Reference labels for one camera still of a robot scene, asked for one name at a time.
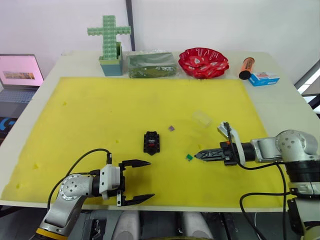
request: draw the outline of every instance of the yellow foam mat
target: yellow foam mat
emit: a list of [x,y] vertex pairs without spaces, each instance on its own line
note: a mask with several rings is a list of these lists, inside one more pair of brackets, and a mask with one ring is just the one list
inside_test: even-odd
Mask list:
[[[196,111],[212,119],[209,127],[195,121]],[[226,167],[222,161],[186,160],[187,154],[219,148],[219,142],[226,141],[217,131],[222,121],[238,131],[242,142],[266,137],[241,80],[63,77],[26,141],[1,199],[45,203],[72,164],[95,148],[110,150],[114,166],[129,159],[151,162],[124,171],[127,199],[155,194],[142,205],[232,208],[248,192],[282,192],[276,167],[247,171]],[[143,152],[146,131],[160,134],[160,153]],[[95,152],[73,172],[105,164],[105,153]],[[96,197],[86,204],[115,205],[116,199]],[[281,204],[282,199],[273,196],[245,201],[246,207]]]

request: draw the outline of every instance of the blue and white box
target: blue and white box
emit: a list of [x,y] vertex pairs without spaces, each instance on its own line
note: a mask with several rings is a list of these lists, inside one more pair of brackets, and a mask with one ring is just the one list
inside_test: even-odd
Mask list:
[[279,76],[271,72],[254,72],[251,74],[249,81],[256,87],[276,84],[279,79]]

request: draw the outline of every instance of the laptop keyboard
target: laptop keyboard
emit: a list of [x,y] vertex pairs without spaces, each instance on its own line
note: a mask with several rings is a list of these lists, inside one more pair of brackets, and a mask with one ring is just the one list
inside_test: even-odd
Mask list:
[[11,91],[4,89],[0,92],[0,102],[28,104],[35,93],[35,91]]

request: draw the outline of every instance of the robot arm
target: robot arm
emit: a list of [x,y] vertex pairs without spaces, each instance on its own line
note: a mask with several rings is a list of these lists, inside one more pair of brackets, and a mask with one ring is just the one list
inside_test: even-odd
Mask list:
[[115,167],[110,161],[95,176],[67,176],[60,185],[56,201],[30,240],[66,240],[76,224],[86,198],[102,196],[106,200],[116,196],[117,206],[135,205],[148,200],[154,194],[134,196],[131,200],[126,200],[124,196],[126,189],[123,171],[128,166],[137,168],[146,165],[150,163],[133,159],[125,160]]
[[[228,136],[224,123],[218,130]],[[241,143],[234,129],[230,133],[236,156],[229,142],[221,142],[221,148],[202,150],[195,157],[203,161],[224,161],[226,166],[238,164],[237,160],[242,165],[248,161],[283,161],[290,179],[290,193],[297,196],[287,201],[291,227],[304,235],[305,240],[320,240],[320,156],[316,138],[305,132],[285,130],[276,137]]]

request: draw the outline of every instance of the small purple object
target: small purple object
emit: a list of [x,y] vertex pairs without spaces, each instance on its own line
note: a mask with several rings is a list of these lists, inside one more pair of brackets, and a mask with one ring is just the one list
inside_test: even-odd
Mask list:
[[169,129],[170,132],[175,130],[174,126],[170,126],[168,129]]

